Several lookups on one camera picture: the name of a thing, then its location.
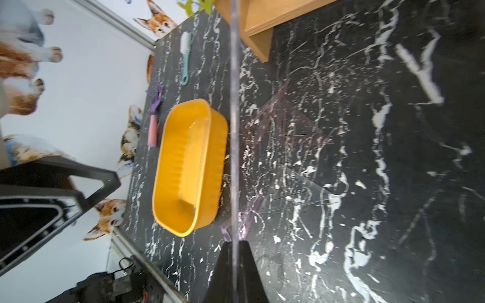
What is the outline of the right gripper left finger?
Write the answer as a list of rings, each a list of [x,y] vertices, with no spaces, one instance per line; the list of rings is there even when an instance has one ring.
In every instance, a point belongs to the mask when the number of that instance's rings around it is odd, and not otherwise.
[[[215,264],[203,303],[230,303],[233,301],[232,242],[225,242]]]

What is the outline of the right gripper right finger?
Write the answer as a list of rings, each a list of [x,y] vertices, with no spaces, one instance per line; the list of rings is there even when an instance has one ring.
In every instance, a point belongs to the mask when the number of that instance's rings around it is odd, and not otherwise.
[[[238,302],[269,302],[248,241],[239,242]]]

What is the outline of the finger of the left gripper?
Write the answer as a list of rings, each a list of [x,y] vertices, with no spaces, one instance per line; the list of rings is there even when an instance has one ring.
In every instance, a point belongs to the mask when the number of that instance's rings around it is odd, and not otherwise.
[[[1,274],[31,257],[120,185],[114,171],[61,156],[1,170]]]

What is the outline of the grey clear stencil ruler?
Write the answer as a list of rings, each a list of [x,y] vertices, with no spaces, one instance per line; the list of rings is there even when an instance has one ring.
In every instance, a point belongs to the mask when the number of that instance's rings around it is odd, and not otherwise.
[[[231,237],[232,237],[232,301],[239,302],[239,88],[240,88],[240,11],[241,1],[232,0],[231,17],[231,90],[230,90],[230,144],[231,144]]]

